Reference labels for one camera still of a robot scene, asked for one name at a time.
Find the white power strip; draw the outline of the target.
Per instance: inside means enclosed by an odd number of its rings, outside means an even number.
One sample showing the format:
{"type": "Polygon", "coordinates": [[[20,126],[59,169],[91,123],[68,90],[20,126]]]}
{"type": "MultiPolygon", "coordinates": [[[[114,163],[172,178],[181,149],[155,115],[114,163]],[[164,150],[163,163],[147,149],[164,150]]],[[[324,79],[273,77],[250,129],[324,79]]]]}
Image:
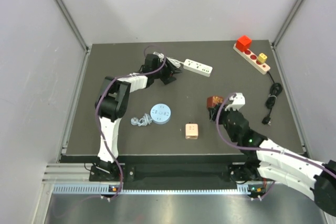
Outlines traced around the white power strip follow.
{"type": "Polygon", "coordinates": [[[186,59],[183,62],[183,68],[206,77],[210,77],[213,71],[213,67],[190,59],[186,59]]]}

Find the brown cube plug adapter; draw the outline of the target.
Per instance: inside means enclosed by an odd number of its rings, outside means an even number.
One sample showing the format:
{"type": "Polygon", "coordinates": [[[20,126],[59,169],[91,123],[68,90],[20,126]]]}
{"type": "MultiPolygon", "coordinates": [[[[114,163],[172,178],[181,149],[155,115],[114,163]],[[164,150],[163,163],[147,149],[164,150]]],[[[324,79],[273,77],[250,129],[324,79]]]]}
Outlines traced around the brown cube plug adapter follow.
{"type": "Polygon", "coordinates": [[[221,96],[213,95],[211,97],[208,97],[206,100],[206,108],[207,109],[213,109],[218,104],[223,103],[224,98],[221,96]]]}

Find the round light blue socket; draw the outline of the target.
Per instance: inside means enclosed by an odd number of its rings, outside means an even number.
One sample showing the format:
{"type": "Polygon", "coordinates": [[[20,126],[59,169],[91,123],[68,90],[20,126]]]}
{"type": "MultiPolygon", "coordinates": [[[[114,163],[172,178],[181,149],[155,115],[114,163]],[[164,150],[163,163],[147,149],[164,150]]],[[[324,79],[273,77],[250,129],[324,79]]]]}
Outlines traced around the round light blue socket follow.
{"type": "Polygon", "coordinates": [[[152,107],[150,117],[156,124],[162,125],[167,123],[171,118],[171,109],[168,105],[159,103],[152,107]]]}

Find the pink cube plug adapter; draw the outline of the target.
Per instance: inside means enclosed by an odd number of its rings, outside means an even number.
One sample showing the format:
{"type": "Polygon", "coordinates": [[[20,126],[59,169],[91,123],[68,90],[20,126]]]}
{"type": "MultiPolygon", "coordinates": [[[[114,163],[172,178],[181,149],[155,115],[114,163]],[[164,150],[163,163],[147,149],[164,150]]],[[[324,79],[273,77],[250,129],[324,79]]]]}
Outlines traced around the pink cube plug adapter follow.
{"type": "Polygon", "coordinates": [[[185,139],[186,140],[198,139],[198,124],[197,123],[185,124],[185,139]]]}

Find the cream power strip red sockets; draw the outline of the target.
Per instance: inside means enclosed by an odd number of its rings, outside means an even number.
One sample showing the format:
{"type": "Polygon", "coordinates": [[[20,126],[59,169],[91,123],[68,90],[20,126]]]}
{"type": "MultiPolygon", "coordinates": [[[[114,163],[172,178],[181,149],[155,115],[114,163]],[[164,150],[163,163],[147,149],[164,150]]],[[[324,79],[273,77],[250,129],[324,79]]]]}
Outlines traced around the cream power strip red sockets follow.
{"type": "Polygon", "coordinates": [[[236,44],[233,45],[233,49],[246,61],[248,61],[255,69],[257,69],[261,74],[265,75],[270,70],[270,66],[268,64],[257,62],[257,55],[254,54],[252,51],[247,50],[247,52],[242,52],[236,47],[236,44]]]}

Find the red cube plug adapter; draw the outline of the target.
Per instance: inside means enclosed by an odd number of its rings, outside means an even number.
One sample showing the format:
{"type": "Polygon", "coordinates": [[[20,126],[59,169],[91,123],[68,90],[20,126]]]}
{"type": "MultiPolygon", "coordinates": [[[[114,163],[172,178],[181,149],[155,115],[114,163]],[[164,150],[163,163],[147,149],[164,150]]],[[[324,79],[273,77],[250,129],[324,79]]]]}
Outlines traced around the red cube plug adapter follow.
{"type": "Polygon", "coordinates": [[[237,39],[236,48],[241,52],[245,52],[246,50],[249,49],[251,43],[252,43],[252,40],[248,36],[243,35],[237,39]]]}

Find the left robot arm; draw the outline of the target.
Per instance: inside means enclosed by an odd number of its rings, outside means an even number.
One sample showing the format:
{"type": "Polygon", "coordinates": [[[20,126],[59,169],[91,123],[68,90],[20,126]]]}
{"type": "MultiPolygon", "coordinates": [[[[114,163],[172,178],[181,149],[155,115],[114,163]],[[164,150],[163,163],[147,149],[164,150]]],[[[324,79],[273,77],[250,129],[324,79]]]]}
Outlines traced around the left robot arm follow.
{"type": "Polygon", "coordinates": [[[164,85],[170,84],[176,80],[175,75],[181,72],[169,58],[155,52],[146,55],[144,64],[134,73],[105,77],[95,102],[96,124],[100,134],[95,165],[107,180],[116,179],[121,170],[117,161],[119,125],[127,111],[130,93],[148,88],[156,79],[164,85]]]}

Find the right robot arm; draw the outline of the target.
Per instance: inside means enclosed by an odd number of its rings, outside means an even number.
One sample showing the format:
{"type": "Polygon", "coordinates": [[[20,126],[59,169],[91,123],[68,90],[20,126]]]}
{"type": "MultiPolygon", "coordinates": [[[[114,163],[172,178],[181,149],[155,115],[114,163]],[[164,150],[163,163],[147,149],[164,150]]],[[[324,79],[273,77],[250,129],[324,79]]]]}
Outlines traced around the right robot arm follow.
{"type": "Polygon", "coordinates": [[[251,162],[245,166],[248,178],[280,182],[310,198],[322,211],[335,216],[335,161],[314,161],[285,149],[257,133],[239,111],[226,104],[208,108],[209,119],[226,130],[227,144],[240,150],[251,162]]]}

